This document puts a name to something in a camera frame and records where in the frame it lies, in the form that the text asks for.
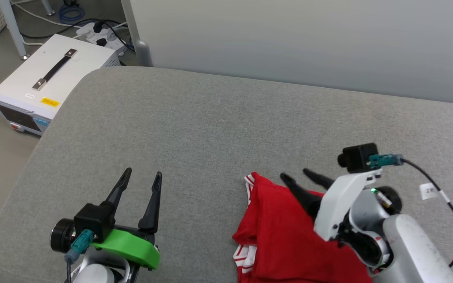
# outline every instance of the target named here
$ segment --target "white wall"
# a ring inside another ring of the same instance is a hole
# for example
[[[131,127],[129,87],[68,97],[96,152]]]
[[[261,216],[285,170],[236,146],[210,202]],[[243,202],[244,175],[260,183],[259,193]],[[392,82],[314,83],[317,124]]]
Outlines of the white wall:
[[[157,67],[453,102],[453,0],[130,2]]]

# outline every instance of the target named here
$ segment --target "red cloth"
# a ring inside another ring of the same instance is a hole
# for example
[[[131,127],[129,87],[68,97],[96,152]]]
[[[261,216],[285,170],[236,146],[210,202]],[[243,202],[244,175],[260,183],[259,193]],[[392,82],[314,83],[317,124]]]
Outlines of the red cloth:
[[[255,181],[250,204],[232,238],[240,245],[257,245],[258,249],[249,278],[239,277],[239,282],[372,281],[351,248],[338,248],[337,242],[325,242],[313,231],[311,217],[288,188],[257,172],[252,175]]]

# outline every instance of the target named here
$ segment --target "power strip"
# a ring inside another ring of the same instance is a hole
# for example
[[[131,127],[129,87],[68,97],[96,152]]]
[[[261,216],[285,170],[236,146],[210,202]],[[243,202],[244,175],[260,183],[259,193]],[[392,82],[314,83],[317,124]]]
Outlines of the power strip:
[[[127,52],[127,47],[118,39],[111,29],[102,29],[96,33],[95,23],[88,23],[76,31],[79,40],[87,41],[95,45],[104,46],[116,50],[118,56],[123,56]]]

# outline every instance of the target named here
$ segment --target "white tag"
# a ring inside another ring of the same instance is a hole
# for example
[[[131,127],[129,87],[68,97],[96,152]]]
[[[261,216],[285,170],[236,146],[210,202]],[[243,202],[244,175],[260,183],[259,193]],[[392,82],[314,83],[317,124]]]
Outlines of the white tag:
[[[440,193],[435,188],[433,183],[422,184],[422,185],[420,185],[419,188],[420,188],[420,194],[422,196],[422,199],[428,199],[428,198],[440,196]]]

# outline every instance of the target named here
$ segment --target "gray fabric tablecloth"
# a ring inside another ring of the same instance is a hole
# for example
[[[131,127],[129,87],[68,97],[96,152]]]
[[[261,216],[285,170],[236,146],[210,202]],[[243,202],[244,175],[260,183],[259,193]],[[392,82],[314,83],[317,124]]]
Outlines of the gray fabric tablecloth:
[[[160,268],[138,281],[235,282],[243,177],[257,171],[281,183],[284,171],[321,190],[302,168],[343,175],[338,153],[368,142],[421,165],[453,202],[453,104],[160,68],[96,70],[72,91],[2,208],[0,283],[64,282],[50,231],[99,204],[126,167],[133,174],[116,219],[127,226],[163,174]],[[379,184],[398,190],[404,212],[450,261],[453,215],[441,199],[421,200],[426,182],[405,165],[386,168]]]

